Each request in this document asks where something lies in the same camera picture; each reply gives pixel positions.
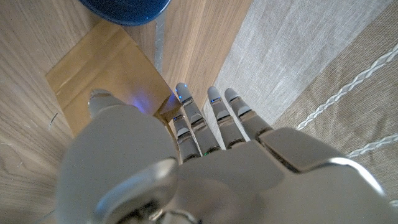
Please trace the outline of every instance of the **white fabric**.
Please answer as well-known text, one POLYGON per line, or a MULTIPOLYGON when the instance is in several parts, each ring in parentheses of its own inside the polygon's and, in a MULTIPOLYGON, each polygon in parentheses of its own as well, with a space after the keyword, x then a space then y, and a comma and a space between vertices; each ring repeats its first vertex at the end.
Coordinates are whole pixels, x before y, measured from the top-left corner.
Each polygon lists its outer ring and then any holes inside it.
MULTIPOLYGON (((233 88, 272 124, 391 2, 254 0, 215 87, 233 88)), ((203 113, 222 143, 208 102, 203 113)))

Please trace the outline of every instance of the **white robotic hand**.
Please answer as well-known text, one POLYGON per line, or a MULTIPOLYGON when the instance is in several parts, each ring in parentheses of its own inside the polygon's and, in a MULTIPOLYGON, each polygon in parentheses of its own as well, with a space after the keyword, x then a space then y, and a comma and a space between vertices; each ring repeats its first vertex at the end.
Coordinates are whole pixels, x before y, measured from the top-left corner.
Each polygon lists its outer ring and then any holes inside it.
POLYGON ((189 122, 174 117, 178 153, 159 120, 94 92, 93 120, 62 164, 59 223, 398 223, 373 176, 332 147, 273 130, 228 89, 246 142, 211 87, 222 150, 187 86, 177 93, 189 122))

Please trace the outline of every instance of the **wooden surface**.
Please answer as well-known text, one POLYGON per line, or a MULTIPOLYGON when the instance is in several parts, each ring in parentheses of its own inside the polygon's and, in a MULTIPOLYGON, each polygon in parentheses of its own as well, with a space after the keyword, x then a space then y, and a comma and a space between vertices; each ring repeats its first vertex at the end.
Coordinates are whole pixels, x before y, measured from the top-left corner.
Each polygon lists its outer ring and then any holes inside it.
MULTIPOLYGON (((172 88, 187 82, 203 104, 250 2, 171 2, 163 72, 172 88)), ((33 223, 53 210, 72 132, 45 75, 98 21, 77 0, 0 1, 0 223, 33 223)), ((155 22, 126 30, 153 62, 155 22)))
POLYGON ((166 11, 162 76, 185 82, 201 108, 252 0, 173 0, 166 11))
MULTIPOLYGON (((98 21, 77 0, 0 1, 2 224, 33 223, 53 210, 72 133, 45 74, 98 21)), ((153 34, 145 30, 141 35, 154 39, 154 27, 153 34)))
POLYGON ((152 64, 155 64, 155 29, 155 20, 143 26, 124 27, 152 64))
POLYGON ((180 108, 178 99, 129 34, 105 20, 92 28, 46 79, 75 136, 91 121, 87 102, 94 89, 108 90, 145 114, 157 114, 168 101, 169 108, 163 113, 180 108))

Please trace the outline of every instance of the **metal finger segment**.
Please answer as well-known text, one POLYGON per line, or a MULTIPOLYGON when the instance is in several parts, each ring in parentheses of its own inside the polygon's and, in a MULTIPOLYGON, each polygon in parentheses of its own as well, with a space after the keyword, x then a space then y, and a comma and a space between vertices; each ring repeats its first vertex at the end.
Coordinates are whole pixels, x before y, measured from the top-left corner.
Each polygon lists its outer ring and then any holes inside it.
POLYGON ((206 120, 200 113, 200 110, 194 102, 187 85, 179 83, 175 90, 184 107, 185 114, 191 124, 192 131, 197 139, 201 153, 205 156, 213 151, 220 150, 220 145, 208 127, 206 120))
POLYGON ((258 116, 233 89, 228 88, 225 91, 225 98, 250 139, 257 139, 260 134, 272 130, 269 124, 258 116))
POLYGON ((175 130, 177 132, 177 144, 180 151, 180 160, 184 163, 190 159, 201 157, 199 148, 193 139, 184 115, 180 109, 173 118, 175 130))
POLYGON ((210 105, 217 119, 217 125, 220 129, 221 136, 225 144, 225 148, 231 149, 241 142, 245 142, 242 133, 234 122, 233 117, 229 114, 223 99, 215 87, 210 87, 207 90, 210 105))

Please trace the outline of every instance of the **stitched line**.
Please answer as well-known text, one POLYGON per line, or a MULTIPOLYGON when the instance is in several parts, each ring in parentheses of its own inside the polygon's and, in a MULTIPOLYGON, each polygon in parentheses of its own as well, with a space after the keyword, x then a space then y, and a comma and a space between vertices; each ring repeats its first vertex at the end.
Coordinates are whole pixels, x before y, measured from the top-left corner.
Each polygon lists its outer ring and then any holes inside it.
POLYGON ((355 88, 355 86, 362 83, 365 79, 371 77, 373 72, 383 67, 387 62, 390 62, 397 54, 398 54, 398 44, 388 53, 384 54, 383 56, 379 57, 376 61, 374 61, 369 69, 356 75, 351 83, 343 86, 335 95, 331 96, 328 100, 326 100, 324 104, 320 105, 313 113, 307 116, 307 118, 303 122, 301 122, 296 127, 296 129, 301 130, 304 127, 306 127, 306 125, 312 120, 314 120, 320 113, 325 111, 332 104, 336 103, 342 96, 347 94, 347 92, 355 88))
POLYGON ((390 205, 393 206, 393 207, 395 207, 395 208, 398 208, 398 200, 392 200, 392 201, 390 201, 390 205))
POLYGON ((387 136, 387 137, 384 137, 377 141, 371 142, 371 143, 365 145, 364 147, 362 147, 361 149, 355 149, 355 150, 351 151, 350 153, 348 153, 346 156, 348 158, 354 158, 356 156, 364 154, 365 152, 375 150, 381 146, 384 146, 386 144, 391 144, 396 141, 398 141, 398 133, 394 133, 390 136, 387 136))

